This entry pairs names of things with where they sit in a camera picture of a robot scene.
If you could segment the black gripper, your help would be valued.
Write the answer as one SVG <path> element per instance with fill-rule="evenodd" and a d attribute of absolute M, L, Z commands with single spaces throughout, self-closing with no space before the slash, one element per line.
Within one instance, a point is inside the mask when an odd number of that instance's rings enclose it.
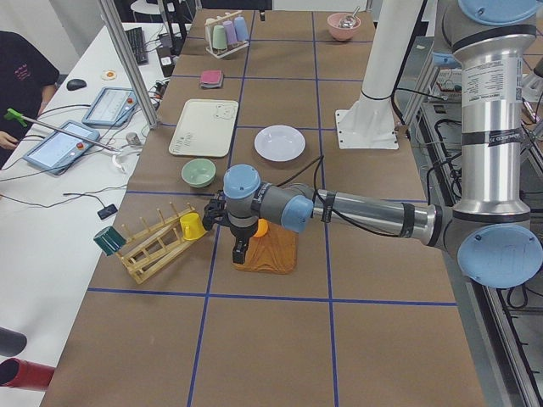
<path fill-rule="evenodd" d="M 249 247 L 249 240 L 257 232 L 259 218 L 254 215 L 240 218 L 230 214 L 228 219 L 231 224 L 230 231 L 235 237 L 235 243 L 232 249 L 232 262 L 234 264 L 244 264 Z"/>

